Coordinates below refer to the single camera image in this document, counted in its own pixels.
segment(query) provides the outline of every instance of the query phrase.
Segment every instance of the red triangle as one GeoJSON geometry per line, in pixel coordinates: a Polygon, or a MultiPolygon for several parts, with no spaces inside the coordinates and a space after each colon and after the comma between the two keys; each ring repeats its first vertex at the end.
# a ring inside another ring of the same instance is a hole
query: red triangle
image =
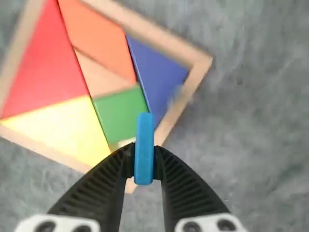
{"type": "Polygon", "coordinates": [[[57,0],[46,0],[1,118],[86,94],[57,0]]]}

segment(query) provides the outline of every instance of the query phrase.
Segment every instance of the blue block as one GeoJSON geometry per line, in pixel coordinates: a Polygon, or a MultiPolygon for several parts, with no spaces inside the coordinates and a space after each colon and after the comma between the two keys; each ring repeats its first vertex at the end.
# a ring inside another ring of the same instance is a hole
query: blue block
{"type": "Polygon", "coordinates": [[[153,115],[141,113],[137,122],[134,158],[134,182],[137,185],[149,185],[153,181],[154,132],[153,115]]]}
{"type": "Polygon", "coordinates": [[[186,80],[189,70],[130,35],[126,35],[126,39],[156,128],[168,110],[175,91],[186,80]]]}

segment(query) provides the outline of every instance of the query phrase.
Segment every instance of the wooden frame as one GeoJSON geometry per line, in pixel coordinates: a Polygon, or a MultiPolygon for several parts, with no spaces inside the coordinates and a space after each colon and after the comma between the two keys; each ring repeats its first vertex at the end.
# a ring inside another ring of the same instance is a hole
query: wooden frame
{"type": "MultiPolygon", "coordinates": [[[[212,58],[188,42],[172,35],[168,31],[146,20],[138,13],[113,0],[82,1],[120,25],[132,36],[178,60],[191,69],[184,85],[181,87],[179,98],[173,102],[173,105],[169,108],[155,131],[154,143],[155,145],[162,145],[210,68],[212,58]]],[[[3,108],[10,86],[14,81],[19,63],[34,30],[35,22],[40,16],[43,3],[44,0],[27,0],[24,11],[20,16],[20,22],[16,27],[11,48],[6,55],[0,72],[0,110],[3,108]]],[[[61,154],[50,147],[33,141],[1,125],[1,123],[0,136],[82,173],[86,173],[91,169],[91,167],[65,154],[61,154]]],[[[126,193],[132,193],[135,187],[134,181],[132,179],[128,180],[126,193]]]]}

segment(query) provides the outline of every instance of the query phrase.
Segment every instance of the tangram piece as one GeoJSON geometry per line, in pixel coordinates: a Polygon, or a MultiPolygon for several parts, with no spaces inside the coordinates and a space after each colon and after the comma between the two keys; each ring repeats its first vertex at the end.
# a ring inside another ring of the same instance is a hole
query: tangram piece
{"type": "Polygon", "coordinates": [[[189,70],[132,36],[126,35],[126,38],[149,111],[154,115],[154,126],[157,127],[189,70]]]}
{"type": "Polygon", "coordinates": [[[124,31],[79,0],[58,0],[74,47],[108,70],[135,83],[124,31]]]}
{"type": "Polygon", "coordinates": [[[140,86],[94,99],[94,105],[106,139],[111,145],[135,137],[137,117],[148,111],[140,86]]]}
{"type": "Polygon", "coordinates": [[[79,64],[92,98],[130,89],[135,84],[107,70],[95,60],[76,51],[79,64]]]}
{"type": "Polygon", "coordinates": [[[1,124],[91,167],[110,155],[89,96],[10,117],[1,124]]]}
{"type": "Polygon", "coordinates": [[[55,0],[47,0],[2,115],[7,118],[88,94],[55,0]]]}

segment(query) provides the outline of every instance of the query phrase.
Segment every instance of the gray carpet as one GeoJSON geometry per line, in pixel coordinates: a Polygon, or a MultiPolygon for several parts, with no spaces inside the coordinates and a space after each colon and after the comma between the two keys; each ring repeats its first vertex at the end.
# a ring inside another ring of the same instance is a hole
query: gray carpet
{"type": "MultiPolygon", "coordinates": [[[[214,56],[164,147],[250,231],[308,231],[309,1],[122,1],[214,56]]],[[[1,1],[2,51],[17,2],[1,1]]],[[[45,212],[80,176],[0,139],[1,231],[45,212]]],[[[121,231],[163,229],[159,183],[125,197],[121,231]]]]}

